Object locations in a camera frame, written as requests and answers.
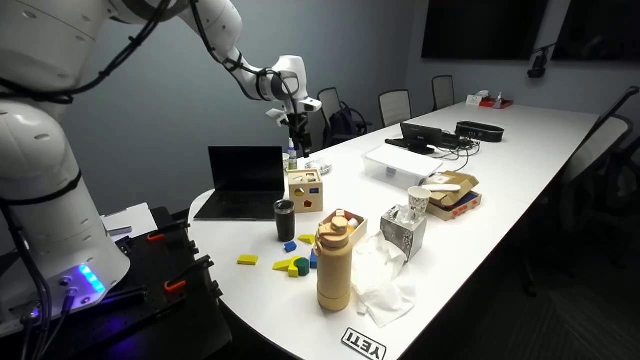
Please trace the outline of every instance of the plastic storage box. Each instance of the plastic storage box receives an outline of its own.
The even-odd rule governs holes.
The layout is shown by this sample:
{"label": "plastic storage box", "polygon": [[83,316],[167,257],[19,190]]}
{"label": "plastic storage box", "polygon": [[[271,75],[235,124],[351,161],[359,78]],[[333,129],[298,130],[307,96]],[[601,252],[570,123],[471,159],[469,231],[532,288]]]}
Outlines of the plastic storage box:
{"label": "plastic storage box", "polygon": [[442,166],[442,160],[388,144],[365,154],[363,161],[366,176],[404,190],[419,186]]}

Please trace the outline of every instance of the tv screen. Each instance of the tv screen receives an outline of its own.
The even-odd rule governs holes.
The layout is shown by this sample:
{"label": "tv screen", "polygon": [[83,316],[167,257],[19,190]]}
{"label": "tv screen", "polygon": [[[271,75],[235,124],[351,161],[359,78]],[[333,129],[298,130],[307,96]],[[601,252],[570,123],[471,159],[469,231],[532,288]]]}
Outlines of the tv screen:
{"label": "tv screen", "polygon": [[639,0],[573,0],[554,60],[640,60]]}
{"label": "tv screen", "polygon": [[429,0],[422,57],[528,60],[548,0]]}

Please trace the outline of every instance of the open cardboard box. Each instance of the open cardboard box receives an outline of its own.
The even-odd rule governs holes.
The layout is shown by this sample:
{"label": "open cardboard box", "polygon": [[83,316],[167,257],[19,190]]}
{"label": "open cardboard box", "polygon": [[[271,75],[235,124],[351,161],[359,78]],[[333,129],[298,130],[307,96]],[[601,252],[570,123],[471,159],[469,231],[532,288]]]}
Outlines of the open cardboard box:
{"label": "open cardboard box", "polygon": [[[338,212],[338,211],[340,211],[340,209],[338,209],[338,210],[334,211],[333,213],[331,213],[331,215],[329,215],[328,217],[326,217],[326,219],[321,221],[318,224],[318,226],[322,226],[322,225],[330,223],[331,220],[336,216],[336,212]],[[351,220],[352,218],[355,218],[360,223],[360,225],[358,225],[358,228],[355,229],[355,231],[351,235],[349,235],[350,241],[352,241],[353,245],[355,245],[367,233],[367,224],[369,223],[369,221],[367,219],[365,219],[364,217],[361,217],[360,215],[356,215],[354,213],[350,213],[350,212],[348,212],[346,210],[343,210],[343,211],[344,211],[344,218],[347,219],[347,221]]]}
{"label": "open cardboard box", "polygon": [[442,208],[455,205],[458,201],[464,198],[471,189],[478,185],[479,182],[474,176],[446,171],[440,175],[430,177],[427,180],[427,184],[460,185],[460,191],[457,192],[434,192],[431,194],[429,203],[433,203]]}
{"label": "open cardboard box", "polygon": [[438,218],[448,221],[456,218],[474,207],[480,205],[482,194],[477,192],[469,192],[457,204],[453,206],[439,206],[429,201],[427,212],[437,216]]}

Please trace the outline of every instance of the blue block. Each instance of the blue block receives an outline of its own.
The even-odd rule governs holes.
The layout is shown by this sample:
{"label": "blue block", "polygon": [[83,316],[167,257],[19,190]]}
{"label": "blue block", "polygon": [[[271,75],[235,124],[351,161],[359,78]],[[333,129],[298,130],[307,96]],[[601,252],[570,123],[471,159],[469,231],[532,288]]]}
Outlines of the blue block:
{"label": "blue block", "polygon": [[292,252],[293,250],[296,250],[297,248],[298,248],[298,246],[293,241],[290,241],[290,242],[284,244],[284,249],[287,252]]}
{"label": "blue block", "polygon": [[313,249],[311,249],[311,256],[309,257],[310,268],[317,269],[318,268],[318,258]]}

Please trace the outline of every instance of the white table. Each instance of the white table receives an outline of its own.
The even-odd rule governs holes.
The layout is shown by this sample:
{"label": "white table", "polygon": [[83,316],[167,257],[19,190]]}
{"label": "white table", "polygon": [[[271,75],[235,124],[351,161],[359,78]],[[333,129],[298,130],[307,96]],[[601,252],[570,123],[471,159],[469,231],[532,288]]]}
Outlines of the white table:
{"label": "white table", "polygon": [[[458,104],[411,120],[452,132],[458,121],[476,121],[503,127],[505,134],[501,143],[482,143],[481,152],[464,169],[480,181],[476,191],[483,194],[482,204],[449,222],[429,218],[423,247],[407,264],[416,279],[417,303],[406,316],[382,329],[369,315],[357,315],[354,301],[339,313],[321,309],[315,270],[300,278],[273,271],[276,261],[293,255],[308,257],[311,250],[310,245],[296,241],[298,249],[286,254],[276,241],[273,222],[194,222],[211,192],[191,205],[189,237],[216,263],[211,277],[220,283],[226,305],[280,348],[302,359],[361,359],[340,342],[352,327],[385,345],[385,360],[395,360],[524,214],[596,119],[592,114],[525,106],[493,110]],[[374,234],[384,212],[395,204],[406,204],[406,191],[365,177],[362,163],[363,154],[386,138],[399,137],[396,125],[313,154],[312,158],[333,164],[333,170],[323,177],[324,212],[296,215],[296,237],[315,233],[318,221],[337,208],[367,217],[368,233]],[[299,167],[306,161],[300,159]],[[464,159],[446,161],[440,170],[462,164]],[[237,265],[240,254],[258,255],[257,266]]]}

